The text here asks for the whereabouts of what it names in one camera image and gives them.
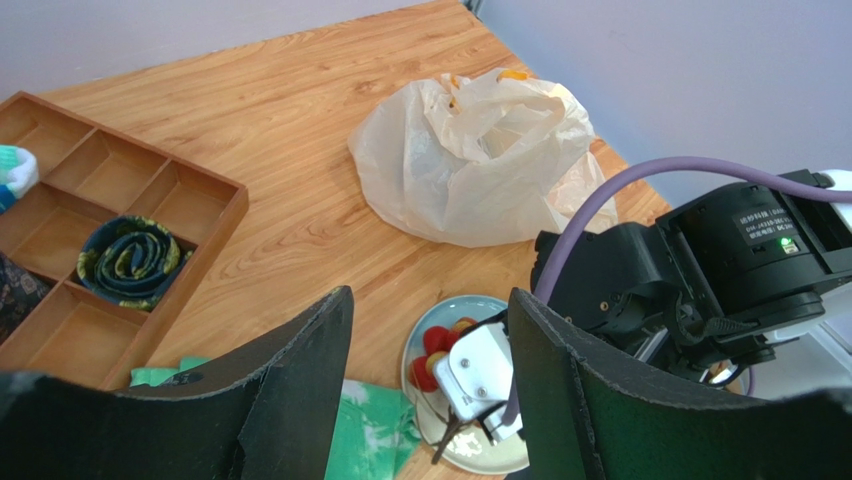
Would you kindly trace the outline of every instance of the wood grain surface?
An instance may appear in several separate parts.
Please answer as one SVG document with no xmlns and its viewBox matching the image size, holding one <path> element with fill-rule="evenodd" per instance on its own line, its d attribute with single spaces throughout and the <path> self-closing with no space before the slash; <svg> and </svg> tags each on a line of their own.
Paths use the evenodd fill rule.
<svg viewBox="0 0 852 480">
<path fill-rule="evenodd" d="M 347 284 L 347 377 L 399 388 L 403 344 L 432 305 L 529 288 L 531 242 L 470 250 L 390 227 L 364 201 L 346 147 L 406 83 L 495 67 L 526 69 L 457 1 L 441 0 L 43 94 L 248 186 L 248 214 L 150 365 L 224 354 Z M 602 140 L 592 151 L 607 176 L 625 168 Z M 622 221 L 668 208 L 644 183 L 617 202 Z M 400 478 L 480 477 L 429 465 L 421 447 Z"/>
</svg>

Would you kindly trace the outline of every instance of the strawberry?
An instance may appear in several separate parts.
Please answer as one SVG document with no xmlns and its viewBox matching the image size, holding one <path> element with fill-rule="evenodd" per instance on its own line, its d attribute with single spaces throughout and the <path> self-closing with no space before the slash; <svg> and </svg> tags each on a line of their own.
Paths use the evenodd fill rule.
<svg viewBox="0 0 852 480">
<path fill-rule="evenodd" d="M 450 331 L 444 327 L 432 327 L 426 330 L 423 334 L 423 348 L 426 349 L 426 355 L 449 350 L 446 348 L 448 333 Z"/>
<path fill-rule="evenodd" d="M 473 326 L 473 325 L 476 325 L 476 320 L 474 320 L 470 317 L 462 317 L 462 318 L 459 319 L 458 322 L 456 322 L 455 325 L 452 326 L 452 328 L 450 328 L 450 331 L 456 331 L 456 332 L 461 333 L 467 327 L 470 327 L 470 326 Z"/>
<path fill-rule="evenodd" d="M 438 360 L 447 356 L 447 352 L 435 352 L 432 355 L 429 355 L 429 358 L 426 359 L 426 373 L 429 374 L 432 378 L 435 378 L 435 364 L 438 363 Z"/>
<path fill-rule="evenodd" d="M 450 333 L 447 334 L 447 350 L 452 350 L 453 345 L 455 345 L 460 338 L 461 332 L 456 330 L 450 330 Z"/>
<path fill-rule="evenodd" d="M 415 358 L 408 366 L 408 382 L 422 392 L 431 393 L 438 389 L 438 382 L 426 370 L 426 356 Z"/>
</svg>

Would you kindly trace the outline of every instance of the light blue plate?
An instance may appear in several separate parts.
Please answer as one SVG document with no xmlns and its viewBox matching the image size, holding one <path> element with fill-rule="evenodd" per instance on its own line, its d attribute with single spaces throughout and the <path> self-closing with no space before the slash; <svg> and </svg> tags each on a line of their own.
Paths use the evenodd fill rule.
<svg viewBox="0 0 852 480">
<path fill-rule="evenodd" d="M 426 312 L 408 337 L 400 366 L 402 391 L 417 409 L 417 424 L 427 444 L 438 442 L 444 435 L 446 425 L 434 412 L 445 414 L 449 408 L 447 398 L 438 390 L 423 393 L 405 379 L 408 364 L 425 355 L 423 334 L 431 327 L 450 328 L 462 317 L 481 321 L 506 309 L 506 302 L 484 295 L 462 295 L 435 305 Z M 481 475 L 507 475 L 530 465 L 526 444 L 517 435 L 491 445 L 481 429 L 467 427 L 462 430 L 444 451 L 444 460 L 469 472 Z"/>
</svg>

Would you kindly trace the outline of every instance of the gray wall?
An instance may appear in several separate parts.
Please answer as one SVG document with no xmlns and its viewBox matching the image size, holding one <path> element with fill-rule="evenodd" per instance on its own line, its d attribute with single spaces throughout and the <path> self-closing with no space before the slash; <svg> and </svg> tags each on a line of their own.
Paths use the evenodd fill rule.
<svg viewBox="0 0 852 480">
<path fill-rule="evenodd" d="M 852 169 L 848 0 L 486 0 L 479 16 L 564 83 L 627 161 L 718 157 Z M 680 204 L 729 181 L 652 180 Z"/>
<path fill-rule="evenodd" d="M 423 0 L 4 1 L 0 99 L 417 3 Z"/>
</svg>

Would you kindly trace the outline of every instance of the dark patterned cloth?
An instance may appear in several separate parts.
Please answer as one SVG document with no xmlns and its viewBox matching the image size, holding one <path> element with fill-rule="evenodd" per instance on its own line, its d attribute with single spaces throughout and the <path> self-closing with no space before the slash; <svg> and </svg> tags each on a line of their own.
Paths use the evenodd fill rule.
<svg viewBox="0 0 852 480">
<path fill-rule="evenodd" d="M 50 287 L 0 252 L 0 343 L 18 328 Z"/>
<path fill-rule="evenodd" d="M 77 275 L 98 296 L 151 311 L 192 255 L 171 232 L 138 216 L 118 217 L 95 230 L 77 259 Z"/>
</svg>

